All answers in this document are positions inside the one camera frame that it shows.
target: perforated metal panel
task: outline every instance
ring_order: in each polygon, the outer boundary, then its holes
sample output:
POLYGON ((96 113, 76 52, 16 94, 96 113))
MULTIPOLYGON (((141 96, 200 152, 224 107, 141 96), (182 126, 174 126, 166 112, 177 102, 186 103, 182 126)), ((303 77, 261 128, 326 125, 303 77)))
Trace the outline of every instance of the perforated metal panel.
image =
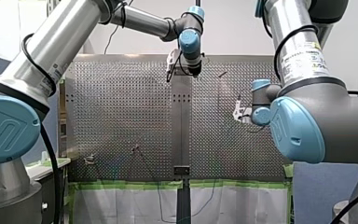
POLYGON ((74 79, 75 180, 172 179, 171 88, 164 61, 77 58, 74 79), (138 152, 139 146, 146 163, 138 152), (83 158, 95 155, 94 165, 83 158))
MULTIPOLYGON (((78 158, 70 169, 72 180, 145 180, 150 173, 157 180, 173 179, 178 153, 172 152, 172 139, 182 135, 173 131, 177 92, 166 83, 165 61, 164 55, 76 58, 66 78, 68 146, 78 158), (131 154, 136 146, 147 165, 131 154), (95 164, 85 165, 91 154, 95 164)), ((250 103, 252 81, 272 77, 271 61, 212 56, 192 80, 190 141, 181 146, 181 153, 190 154, 191 178, 284 180, 284 159, 269 130, 247 133, 259 128, 232 118, 238 94, 250 103)))
POLYGON ((275 148, 269 128, 260 131, 232 117, 239 95, 250 106, 255 79, 276 81, 271 60, 221 56, 203 67, 206 75, 193 82, 192 178, 284 180, 282 165, 287 161, 275 148))

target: light blue joint cap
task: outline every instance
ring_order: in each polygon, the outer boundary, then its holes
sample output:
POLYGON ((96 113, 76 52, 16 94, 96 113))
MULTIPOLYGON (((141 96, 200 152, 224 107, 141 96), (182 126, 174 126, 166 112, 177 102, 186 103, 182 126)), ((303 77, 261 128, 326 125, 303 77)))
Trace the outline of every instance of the light blue joint cap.
POLYGON ((271 85, 271 81, 269 79, 257 79, 252 82, 252 91, 260 90, 269 85, 271 85))
POLYGON ((190 7, 187 12, 197 14, 202 18, 202 20, 205 20, 205 11, 202 9, 202 7, 193 6, 190 7))
POLYGON ((271 113, 267 107, 259 107, 252 114, 252 122, 258 126, 267 126, 270 122, 271 113))
POLYGON ((269 125, 275 146, 292 161, 319 163, 325 146, 321 130, 310 112, 290 97, 272 102, 269 125))
POLYGON ((196 52, 200 46, 200 36, 193 29, 184 30, 179 36, 179 45, 184 54, 196 52))
POLYGON ((40 120, 29 105, 0 96, 0 163, 13 161, 28 152, 40 134, 40 120))

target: metal pole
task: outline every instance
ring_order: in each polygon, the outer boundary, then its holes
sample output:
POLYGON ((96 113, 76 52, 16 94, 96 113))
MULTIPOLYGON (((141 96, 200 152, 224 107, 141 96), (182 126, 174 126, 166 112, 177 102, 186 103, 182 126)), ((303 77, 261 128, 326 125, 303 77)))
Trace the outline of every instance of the metal pole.
MULTIPOLYGON (((158 37, 165 37, 170 31, 170 24, 167 20, 134 7, 124 6, 124 8, 126 18, 125 27, 158 37)), ((122 17, 124 17, 122 14, 121 6, 118 6, 115 11, 115 17, 111 22, 122 25, 122 17)))

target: black cable tie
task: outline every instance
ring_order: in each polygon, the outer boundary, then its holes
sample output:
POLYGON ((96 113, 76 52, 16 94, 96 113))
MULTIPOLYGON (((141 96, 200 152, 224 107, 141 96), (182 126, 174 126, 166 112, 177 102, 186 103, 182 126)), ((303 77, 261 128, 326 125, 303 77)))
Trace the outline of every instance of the black cable tie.
POLYGON ((126 5, 127 5, 126 2, 123 2, 121 4, 121 28, 124 28, 126 25, 126 20, 127 20, 126 8, 125 8, 126 5))

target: white label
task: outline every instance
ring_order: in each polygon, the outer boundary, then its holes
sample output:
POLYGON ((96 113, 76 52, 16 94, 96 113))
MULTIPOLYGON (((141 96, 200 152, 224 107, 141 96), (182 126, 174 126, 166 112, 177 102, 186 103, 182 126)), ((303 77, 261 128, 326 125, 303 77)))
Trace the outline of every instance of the white label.
POLYGON ((329 71, 317 43, 305 43, 281 61, 285 81, 304 77, 329 76, 329 71))
POLYGON ((46 77, 43 78, 42 81, 39 83, 39 89, 42 90, 42 92, 46 95, 50 95, 51 93, 51 84, 55 85, 56 83, 58 83, 58 81, 60 81, 60 78, 63 74, 63 69, 55 63, 50 68, 50 70, 48 70, 48 74, 54 80, 54 83, 50 83, 46 77))

